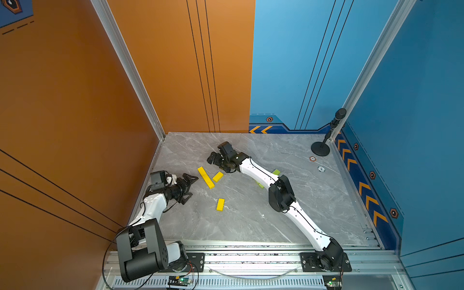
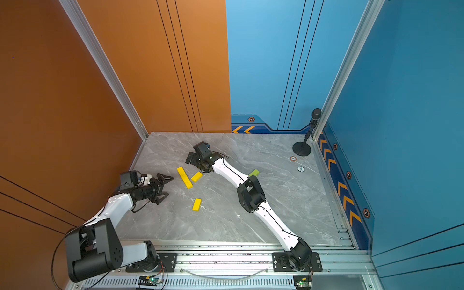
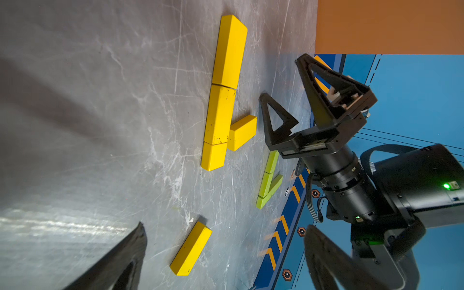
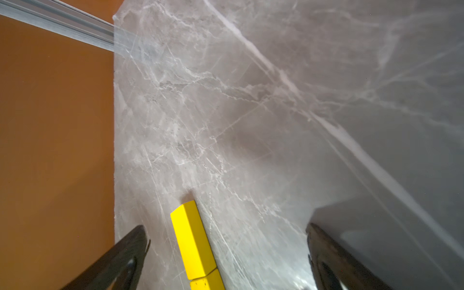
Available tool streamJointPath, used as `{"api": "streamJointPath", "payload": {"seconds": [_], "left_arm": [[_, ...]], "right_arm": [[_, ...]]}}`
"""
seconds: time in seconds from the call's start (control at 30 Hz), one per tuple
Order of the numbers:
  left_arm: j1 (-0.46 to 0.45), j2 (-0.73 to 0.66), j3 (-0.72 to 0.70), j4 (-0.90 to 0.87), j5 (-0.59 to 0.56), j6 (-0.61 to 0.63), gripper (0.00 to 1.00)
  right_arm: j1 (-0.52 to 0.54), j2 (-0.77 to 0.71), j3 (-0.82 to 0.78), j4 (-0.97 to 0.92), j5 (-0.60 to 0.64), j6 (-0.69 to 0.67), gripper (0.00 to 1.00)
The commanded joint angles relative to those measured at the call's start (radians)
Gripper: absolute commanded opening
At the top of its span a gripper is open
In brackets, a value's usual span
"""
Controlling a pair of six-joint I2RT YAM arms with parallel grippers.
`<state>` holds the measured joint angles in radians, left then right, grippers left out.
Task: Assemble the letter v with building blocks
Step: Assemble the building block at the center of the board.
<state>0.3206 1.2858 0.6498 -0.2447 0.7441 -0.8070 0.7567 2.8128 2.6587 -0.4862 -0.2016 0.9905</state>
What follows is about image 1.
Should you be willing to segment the yellow long block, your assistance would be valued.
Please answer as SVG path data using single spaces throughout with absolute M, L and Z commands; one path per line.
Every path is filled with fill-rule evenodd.
M 206 173 L 206 171 L 204 170 L 203 167 L 199 167 L 198 172 L 200 173 L 201 176 L 207 175 L 207 173 Z
M 224 174 L 223 174 L 222 172 L 218 172 L 218 173 L 213 177 L 213 181 L 214 181 L 214 182 L 219 182 L 223 177 L 224 177 Z
M 224 210 L 224 205 L 225 205 L 225 199 L 219 198 L 217 201 L 217 211 L 223 211 Z
M 205 181 L 206 184 L 212 183 L 211 179 L 209 178 L 208 175 L 203 175 L 202 176 L 203 180 Z

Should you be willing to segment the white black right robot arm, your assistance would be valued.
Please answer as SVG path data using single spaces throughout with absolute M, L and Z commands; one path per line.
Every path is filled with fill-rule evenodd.
M 287 216 L 305 235 L 315 250 L 319 266 L 325 271 L 341 270 L 344 261 L 341 245 L 305 213 L 285 175 L 279 176 L 267 171 L 242 152 L 231 157 L 213 152 L 207 162 L 227 173 L 240 172 L 264 186 L 268 190 L 269 205 L 276 212 Z

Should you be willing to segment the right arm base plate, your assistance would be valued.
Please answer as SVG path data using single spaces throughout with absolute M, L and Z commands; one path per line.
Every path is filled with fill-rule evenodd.
M 299 256 L 304 272 L 352 272 L 350 260 L 345 252 L 342 257 L 334 261 L 330 261 L 327 257 L 320 257 L 315 252 L 303 252 Z

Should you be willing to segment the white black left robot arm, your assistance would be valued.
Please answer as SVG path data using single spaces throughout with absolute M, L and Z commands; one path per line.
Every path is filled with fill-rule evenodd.
M 117 246 L 120 275 L 126 283 L 179 265 L 193 268 L 181 241 L 166 243 L 160 220 L 169 211 L 169 201 L 184 205 L 193 196 L 190 188 L 198 177 L 178 177 L 161 170 L 151 173 L 150 181 L 135 220 L 112 241 Z

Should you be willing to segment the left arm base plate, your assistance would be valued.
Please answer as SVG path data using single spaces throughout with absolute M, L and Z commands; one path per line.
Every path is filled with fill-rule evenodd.
M 202 273 L 205 265 L 205 253 L 187 253 L 187 257 L 181 257 L 178 261 L 171 263 L 167 269 L 163 270 L 165 273 L 186 273 L 191 270 L 193 272 Z

